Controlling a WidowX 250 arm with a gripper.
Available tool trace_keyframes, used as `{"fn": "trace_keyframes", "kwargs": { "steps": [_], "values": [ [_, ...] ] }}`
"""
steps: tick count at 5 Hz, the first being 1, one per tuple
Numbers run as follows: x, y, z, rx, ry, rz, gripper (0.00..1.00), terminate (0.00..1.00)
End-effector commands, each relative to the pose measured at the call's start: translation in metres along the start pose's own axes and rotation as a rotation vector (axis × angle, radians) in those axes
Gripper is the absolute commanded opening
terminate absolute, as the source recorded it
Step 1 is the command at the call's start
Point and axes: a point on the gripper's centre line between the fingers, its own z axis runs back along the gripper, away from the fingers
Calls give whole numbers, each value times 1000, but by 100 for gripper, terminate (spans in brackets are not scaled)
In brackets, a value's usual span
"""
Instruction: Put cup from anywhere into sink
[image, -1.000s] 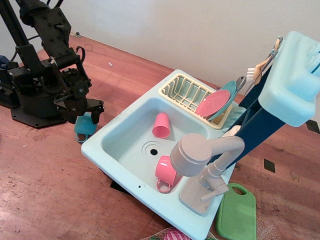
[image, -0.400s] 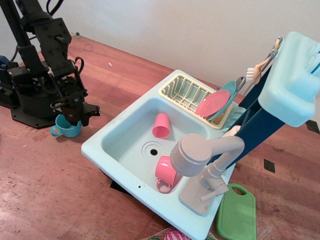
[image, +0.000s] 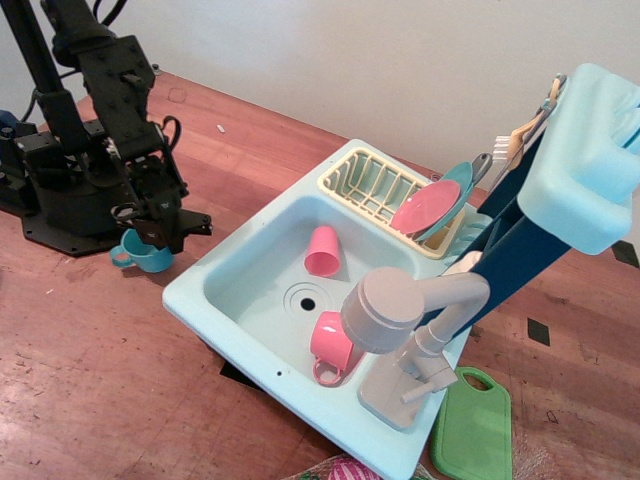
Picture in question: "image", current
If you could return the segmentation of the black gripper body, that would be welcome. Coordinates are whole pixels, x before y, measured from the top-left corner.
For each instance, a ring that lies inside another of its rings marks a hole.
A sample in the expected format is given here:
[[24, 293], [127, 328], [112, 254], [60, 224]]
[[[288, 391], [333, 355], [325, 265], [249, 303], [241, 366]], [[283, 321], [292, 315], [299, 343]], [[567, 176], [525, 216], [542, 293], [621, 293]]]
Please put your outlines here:
[[134, 219], [153, 220], [159, 230], [158, 249], [172, 250], [172, 228], [187, 194], [173, 158], [147, 155], [118, 165], [117, 171], [122, 177], [125, 200], [111, 208], [116, 223], [133, 228]]

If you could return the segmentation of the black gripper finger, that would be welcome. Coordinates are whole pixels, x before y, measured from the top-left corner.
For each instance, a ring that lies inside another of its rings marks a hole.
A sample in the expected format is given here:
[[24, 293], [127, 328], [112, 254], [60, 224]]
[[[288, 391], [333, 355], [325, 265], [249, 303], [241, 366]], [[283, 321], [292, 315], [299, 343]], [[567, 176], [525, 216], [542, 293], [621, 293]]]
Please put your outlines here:
[[151, 245], [156, 249], [159, 248], [159, 230], [155, 221], [134, 219], [133, 228], [136, 230], [143, 244]]
[[172, 252], [181, 253], [184, 240], [190, 235], [210, 236], [212, 220], [208, 214], [180, 209], [172, 228]]

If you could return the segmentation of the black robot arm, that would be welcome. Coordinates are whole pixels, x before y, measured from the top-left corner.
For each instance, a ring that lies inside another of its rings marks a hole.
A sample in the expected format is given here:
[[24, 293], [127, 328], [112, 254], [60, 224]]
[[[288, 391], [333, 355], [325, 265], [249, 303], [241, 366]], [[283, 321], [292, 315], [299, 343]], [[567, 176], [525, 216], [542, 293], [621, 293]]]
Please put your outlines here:
[[138, 40], [119, 37], [95, 6], [46, 1], [46, 42], [31, 4], [1, 5], [47, 127], [1, 116], [1, 208], [26, 239], [79, 257], [115, 246], [127, 229], [180, 253], [211, 232], [207, 214], [185, 210], [173, 158], [176, 135], [147, 115], [155, 74]]

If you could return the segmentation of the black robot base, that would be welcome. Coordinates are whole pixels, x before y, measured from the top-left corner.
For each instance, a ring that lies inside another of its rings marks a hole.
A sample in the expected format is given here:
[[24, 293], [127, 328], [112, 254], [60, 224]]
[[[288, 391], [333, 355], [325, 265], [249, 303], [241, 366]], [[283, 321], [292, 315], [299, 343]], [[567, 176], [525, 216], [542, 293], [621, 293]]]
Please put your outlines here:
[[106, 133], [97, 120], [83, 127], [86, 153], [67, 155], [53, 134], [20, 121], [1, 151], [1, 209], [20, 218], [26, 239], [72, 257], [107, 251], [124, 232], [110, 213], [125, 191]]

